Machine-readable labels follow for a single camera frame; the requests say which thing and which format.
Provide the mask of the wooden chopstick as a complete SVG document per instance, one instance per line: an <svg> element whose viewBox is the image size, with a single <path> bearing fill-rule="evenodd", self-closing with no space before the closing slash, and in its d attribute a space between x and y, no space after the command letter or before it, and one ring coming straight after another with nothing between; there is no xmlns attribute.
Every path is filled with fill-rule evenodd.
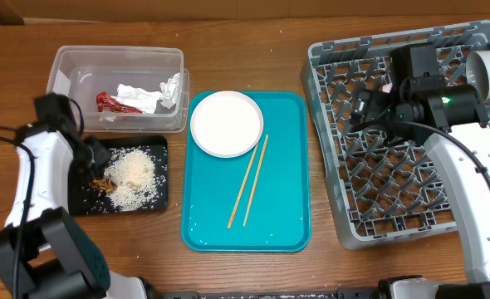
<svg viewBox="0 0 490 299"><path fill-rule="evenodd" d="M233 225L233 220L235 218L236 212L238 211L238 206L240 204L241 197L243 195L243 190L244 190L244 188L246 186L247 179L248 179L248 176L250 174L250 171L251 171L251 168L252 168L252 164L254 162L254 159L255 159L255 156L256 156L256 153L257 153L257 148L258 148L258 143L255 145L255 147L253 149L252 156L250 157L249 163L247 165L247 169L246 169L245 175L243 176L243 180L242 180L240 189L238 191L238 196L236 197L235 203L233 205L233 211L232 211L232 213L230 215L230 218L228 220L227 229L230 229L232 227L232 225Z"/></svg>
<svg viewBox="0 0 490 299"><path fill-rule="evenodd" d="M262 152L261 152L260 158L258 160L257 170L256 170L255 177L254 177L254 180L253 180L252 190L251 190L251 193L250 193L250 196L249 196L249 200L247 202L247 210L246 210L245 218L243 220L243 226L244 227L247 225L247 221L248 221L248 218L249 218L250 210L251 210L251 207L252 207L252 201L253 201L253 198L254 198L254 194L256 192L257 181L258 181L258 178L259 178L261 169L262 169L262 162L264 160L264 155L265 155L265 152L266 152L268 141L269 141L269 135L266 135L265 136L265 139L264 139L264 142L262 144Z"/></svg>

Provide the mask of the red snack wrapper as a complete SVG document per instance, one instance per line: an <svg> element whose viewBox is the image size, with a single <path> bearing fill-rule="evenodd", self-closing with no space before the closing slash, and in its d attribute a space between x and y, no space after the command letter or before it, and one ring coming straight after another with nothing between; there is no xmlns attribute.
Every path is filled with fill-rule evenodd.
<svg viewBox="0 0 490 299"><path fill-rule="evenodd" d="M101 92L96 96L96 107L99 112L142 113L141 110L121 104L106 92Z"/></svg>

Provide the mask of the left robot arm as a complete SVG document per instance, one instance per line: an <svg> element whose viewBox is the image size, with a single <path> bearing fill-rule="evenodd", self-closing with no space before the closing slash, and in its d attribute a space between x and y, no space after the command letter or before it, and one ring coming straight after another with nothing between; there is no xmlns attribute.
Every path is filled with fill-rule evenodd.
<svg viewBox="0 0 490 299"><path fill-rule="evenodd" d="M15 130L17 190L0 231L0 279L14 298L104 298L110 270L100 249L69 214L69 178L89 183L111 158L95 137L83 139L74 100L37 97L36 121Z"/></svg>

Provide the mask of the pink bowl with rice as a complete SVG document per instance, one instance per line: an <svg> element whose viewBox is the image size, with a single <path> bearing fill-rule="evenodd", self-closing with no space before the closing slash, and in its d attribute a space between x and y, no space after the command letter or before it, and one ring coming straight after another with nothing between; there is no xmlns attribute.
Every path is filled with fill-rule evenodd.
<svg viewBox="0 0 490 299"><path fill-rule="evenodd" d="M385 84L381 87L381 91L386 93L386 94L390 94L392 90L393 90L393 84L392 83Z"/></svg>

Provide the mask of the white napkin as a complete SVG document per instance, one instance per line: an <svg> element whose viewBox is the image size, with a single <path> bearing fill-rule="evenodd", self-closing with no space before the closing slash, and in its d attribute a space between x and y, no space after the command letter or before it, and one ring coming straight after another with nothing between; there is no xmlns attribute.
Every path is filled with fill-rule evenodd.
<svg viewBox="0 0 490 299"><path fill-rule="evenodd" d="M119 104L135 108L144 114L153 114L158 105L170 109L177 104L180 80L181 75L174 74L167 81L159 84L160 91L146 91L142 88L119 84L117 95L111 98Z"/></svg>

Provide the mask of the large white plate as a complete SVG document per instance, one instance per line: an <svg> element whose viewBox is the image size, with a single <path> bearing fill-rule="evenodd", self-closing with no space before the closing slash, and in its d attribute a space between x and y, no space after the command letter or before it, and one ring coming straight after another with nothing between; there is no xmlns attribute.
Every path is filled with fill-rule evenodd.
<svg viewBox="0 0 490 299"><path fill-rule="evenodd" d="M190 134L205 153L218 158L246 154L260 140L264 127L258 104L237 91L205 96L190 118Z"/></svg>

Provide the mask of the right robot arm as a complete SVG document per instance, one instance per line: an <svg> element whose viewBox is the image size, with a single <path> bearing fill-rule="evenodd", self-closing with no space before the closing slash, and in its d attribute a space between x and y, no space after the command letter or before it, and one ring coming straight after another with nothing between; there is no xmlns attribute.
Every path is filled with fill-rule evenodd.
<svg viewBox="0 0 490 299"><path fill-rule="evenodd" d="M351 113L354 131L376 128L385 146L423 146L434 164L460 236L467 281L420 276L382 279L375 298L490 298L490 51L472 51L467 81L448 86L432 43L390 52L390 91L362 90Z"/></svg>

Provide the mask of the brown food scrap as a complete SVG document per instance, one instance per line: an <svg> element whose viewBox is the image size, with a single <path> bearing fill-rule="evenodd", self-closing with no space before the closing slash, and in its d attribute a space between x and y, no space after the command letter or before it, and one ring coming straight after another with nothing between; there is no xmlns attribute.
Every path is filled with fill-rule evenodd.
<svg viewBox="0 0 490 299"><path fill-rule="evenodd" d="M106 178L93 179L90 182L90 186L98 192L105 192L107 194L114 192L116 189L116 184L112 180Z"/></svg>

